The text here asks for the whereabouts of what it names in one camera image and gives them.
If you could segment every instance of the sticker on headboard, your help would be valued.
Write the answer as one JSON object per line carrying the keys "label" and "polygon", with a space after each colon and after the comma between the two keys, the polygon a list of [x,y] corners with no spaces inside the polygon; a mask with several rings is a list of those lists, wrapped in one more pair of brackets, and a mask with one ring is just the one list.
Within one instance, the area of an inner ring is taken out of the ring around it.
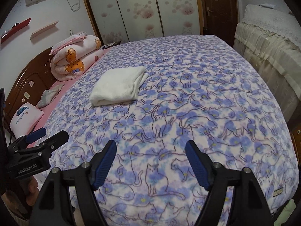
{"label": "sticker on headboard", "polygon": [[27,92],[24,93],[24,96],[25,96],[27,99],[30,98],[30,95],[29,95]]}
{"label": "sticker on headboard", "polygon": [[33,81],[30,81],[30,82],[28,82],[29,83],[29,85],[32,87],[33,85],[34,85],[34,82]]}

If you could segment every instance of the power cord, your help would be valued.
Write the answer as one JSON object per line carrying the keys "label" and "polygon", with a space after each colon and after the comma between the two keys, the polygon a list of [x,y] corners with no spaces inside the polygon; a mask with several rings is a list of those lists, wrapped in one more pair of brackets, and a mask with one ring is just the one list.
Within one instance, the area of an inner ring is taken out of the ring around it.
{"label": "power cord", "polygon": [[70,5],[70,3],[69,3],[69,1],[67,0],[67,2],[68,2],[68,4],[69,4],[69,6],[70,6],[70,8],[71,8],[71,11],[72,12],[77,12],[79,9],[80,9],[80,1],[78,0],[78,3],[75,3],[74,5]]}

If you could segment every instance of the wooden door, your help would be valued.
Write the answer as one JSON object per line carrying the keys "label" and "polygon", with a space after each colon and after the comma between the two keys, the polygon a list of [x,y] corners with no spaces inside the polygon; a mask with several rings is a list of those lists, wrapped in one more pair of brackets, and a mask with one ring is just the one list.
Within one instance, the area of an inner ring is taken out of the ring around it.
{"label": "wooden door", "polygon": [[294,150],[299,166],[301,166],[301,125],[297,126],[291,133]]}
{"label": "wooden door", "polygon": [[204,0],[204,13],[208,34],[216,35],[233,46],[237,25],[237,1]]}

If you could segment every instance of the blue gripper pad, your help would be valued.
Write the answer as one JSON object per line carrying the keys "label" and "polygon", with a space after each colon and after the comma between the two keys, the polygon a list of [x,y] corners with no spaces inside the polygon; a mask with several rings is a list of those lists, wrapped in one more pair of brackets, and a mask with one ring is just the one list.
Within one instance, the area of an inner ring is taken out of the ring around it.
{"label": "blue gripper pad", "polygon": [[202,153],[193,140],[187,141],[185,152],[199,185],[210,191],[214,181],[210,157]]}
{"label": "blue gripper pad", "polygon": [[31,144],[40,138],[44,137],[46,135],[46,129],[44,127],[34,131],[33,133],[30,133],[27,135],[25,142],[28,144]]}
{"label": "blue gripper pad", "polygon": [[116,142],[109,140],[103,150],[100,153],[95,154],[91,159],[90,164],[92,167],[89,179],[94,191],[104,184],[116,156],[116,152]]}

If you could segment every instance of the pillow with embroidery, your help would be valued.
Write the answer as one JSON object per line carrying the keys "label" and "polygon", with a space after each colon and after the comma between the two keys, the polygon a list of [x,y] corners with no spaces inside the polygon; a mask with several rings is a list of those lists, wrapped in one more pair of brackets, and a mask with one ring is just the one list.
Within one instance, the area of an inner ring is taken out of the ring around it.
{"label": "pillow with embroidery", "polygon": [[15,134],[16,139],[30,133],[44,112],[36,108],[30,103],[23,104],[14,114],[11,120],[11,130]]}

